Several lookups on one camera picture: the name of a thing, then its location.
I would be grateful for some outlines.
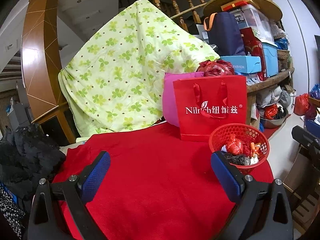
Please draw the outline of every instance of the green floral quilt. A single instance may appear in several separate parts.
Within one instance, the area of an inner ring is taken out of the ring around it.
[[[162,117],[164,73],[219,56],[148,0],[105,24],[59,73],[82,137],[146,128]]]

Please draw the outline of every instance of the black jacket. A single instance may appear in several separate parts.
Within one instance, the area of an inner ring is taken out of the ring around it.
[[[18,198],[30,200],[39,179],[53,180],[65,158],[38,125],[7,130],[0,141],[0,181]]]

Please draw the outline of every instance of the red gift box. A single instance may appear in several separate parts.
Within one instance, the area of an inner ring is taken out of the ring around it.
[[[267,80],[267,68],[266,61],[264,58],[264,52],[262,47],[262,42],[254,36],[253,30],[251,27],[244,28],[240,30],[242,34],[242,40],[244,43],[244,50],[247,56],[257,56],[261,58],[261,71],[258,72],[258,77],[261,81]]]

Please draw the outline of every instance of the metal screw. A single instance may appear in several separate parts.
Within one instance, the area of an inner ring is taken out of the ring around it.
[[[251,175],[245,175],[244,179],[247,180],[247,181],[252,181],[253,177]]]
[[[45,178],[39,179],[39,184],[44,185],[47,182]]]
[[[281,181],[280,179],[275,179],[275,183],[276,183],[277,185],[281,185],[281,184],[282,184],[282,181]]]
[[[69,177],[69,181],[75,181],[77,178],[78,178],[77,175],[71,175],[71,176]]]

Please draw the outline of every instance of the pink pillow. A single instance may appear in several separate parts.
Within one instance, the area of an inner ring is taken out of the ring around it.
[[[173,82],[179,79],[203,77],[203,72],[192,72],[182,74],[166,73],[162,94],[162,112],[166,121],[179,127],[179,119],[176,105],[176,98],[173,90]]]

